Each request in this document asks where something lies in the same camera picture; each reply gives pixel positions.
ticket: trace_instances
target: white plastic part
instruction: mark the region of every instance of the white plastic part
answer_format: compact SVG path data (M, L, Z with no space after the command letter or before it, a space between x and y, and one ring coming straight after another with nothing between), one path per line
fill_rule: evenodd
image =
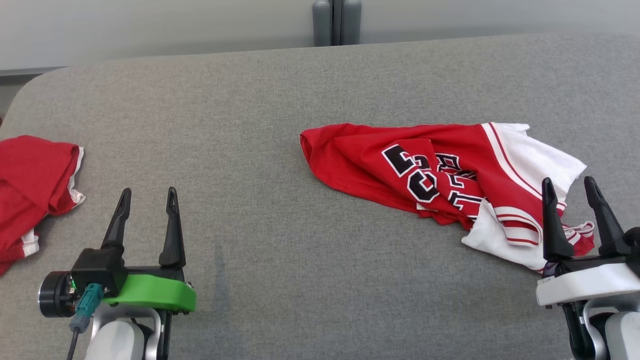
M538 281L540 306L640 291L640 279L626 264L607 264Z
M84 360L140 360L144 348L142 330L133 323L116 320L100 328Z
M611 360L634 360L640 356L640 313L622 311L605 324Z

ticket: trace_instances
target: teal connector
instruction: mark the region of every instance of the teal connector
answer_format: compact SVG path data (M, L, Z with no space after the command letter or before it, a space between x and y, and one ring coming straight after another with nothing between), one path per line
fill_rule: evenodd
M87 328L89 328L91 317L100 305L100 302L102 302L102 298L104 298L102 286L91 283L86 287L84 294L76 306L76 314L69 324L71 331L77 330L80 334L83 334Z

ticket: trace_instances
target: red garment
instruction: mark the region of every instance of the red garment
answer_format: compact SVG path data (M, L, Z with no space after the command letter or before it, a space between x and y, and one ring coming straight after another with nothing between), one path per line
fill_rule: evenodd
M526 129L524 124L494 123L337 124L305 130L300 142L311 171L336 190L433 217L442 225L460 222L467 230L488 201L509 244L537 247L542 234L541 180L550 176L556 183L562 214L566 192L585 165L529 138ZM591 250L593 227L572 229L566 233L578 255ZM508 248L497 252L510 259ZM540 262L525 265L540 269Z
M34 136L0 142L0 275L39 250L32 230L46 214L62 215L84 200L72 189L82 155L78 145Z

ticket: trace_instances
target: black cable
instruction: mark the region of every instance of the black cable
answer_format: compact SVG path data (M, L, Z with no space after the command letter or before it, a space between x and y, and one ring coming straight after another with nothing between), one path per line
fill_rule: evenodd
M80 329L74 329L74 337L71 338L71 346L69 346L69 354L67 354L67 360L72 360L74 358L74 352L76 351L76 343L78 342L78 334L80 333Z

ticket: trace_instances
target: camera lens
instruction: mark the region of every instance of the camera lens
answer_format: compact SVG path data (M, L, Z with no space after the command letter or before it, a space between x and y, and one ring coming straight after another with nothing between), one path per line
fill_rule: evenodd
M69 272L50 272L40 285L38 306L47 318L68 318L76 313L74 294L69 292L71 276Z

